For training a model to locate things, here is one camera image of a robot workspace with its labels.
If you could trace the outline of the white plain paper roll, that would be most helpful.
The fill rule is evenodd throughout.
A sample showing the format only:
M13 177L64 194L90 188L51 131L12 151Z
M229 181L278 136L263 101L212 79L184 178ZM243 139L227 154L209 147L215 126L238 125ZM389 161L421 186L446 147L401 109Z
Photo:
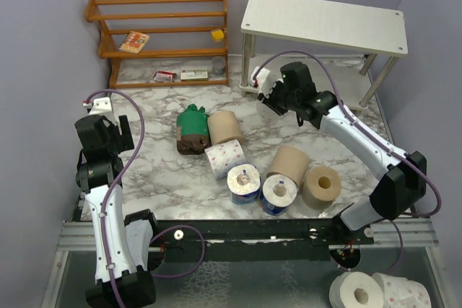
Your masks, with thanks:
M280 115L275 113L270 107L263 104L262 102L256 103L256 111L257 114L265 120L274 121L280 118Z

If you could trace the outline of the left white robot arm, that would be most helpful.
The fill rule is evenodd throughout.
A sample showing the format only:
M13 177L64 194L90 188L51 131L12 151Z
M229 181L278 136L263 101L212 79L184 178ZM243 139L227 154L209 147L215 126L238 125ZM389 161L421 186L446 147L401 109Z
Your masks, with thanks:
M95 285L85 291L91 307L145 307L156 301L148 254L160 230L148 209L122 213L119 155L134 143L127 117L119 120L87 115L74 124L82 144L76 182L90 207L97 252Z

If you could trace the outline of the blue roll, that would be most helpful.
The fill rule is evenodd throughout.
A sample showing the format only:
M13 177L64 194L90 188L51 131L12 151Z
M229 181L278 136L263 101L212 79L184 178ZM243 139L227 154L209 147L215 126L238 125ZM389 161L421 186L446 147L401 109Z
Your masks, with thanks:
M227 187L234 204L249 204L261 191L261 176L252 164L240 164L227 173Z
M263 183L260 202L263 211L272 216L278 216L295 201L298 186L284 175L272 175Z

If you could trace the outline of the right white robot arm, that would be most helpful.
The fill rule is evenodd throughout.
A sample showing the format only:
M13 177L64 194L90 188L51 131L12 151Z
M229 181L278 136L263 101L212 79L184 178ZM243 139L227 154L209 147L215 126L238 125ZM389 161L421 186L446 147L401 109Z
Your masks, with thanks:
M297 122L313 127L341 142L378 180L372 193L336 217L333 238L351 242L358 229L381 219L393 221L426 193L426 158L415 151L407 154L371 131L328 90L319 92L309 68L302 62L281 67L281 76L267 77L258 88L259 100L278 115L295 112Z

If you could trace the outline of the pink dotted paper roll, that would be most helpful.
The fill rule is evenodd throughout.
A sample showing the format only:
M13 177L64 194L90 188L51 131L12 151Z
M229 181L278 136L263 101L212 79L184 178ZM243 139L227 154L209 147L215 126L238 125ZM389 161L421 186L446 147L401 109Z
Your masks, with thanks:
M236 139L209 147L205 155L216 180L226 177L233 167L247 163L243 148Z

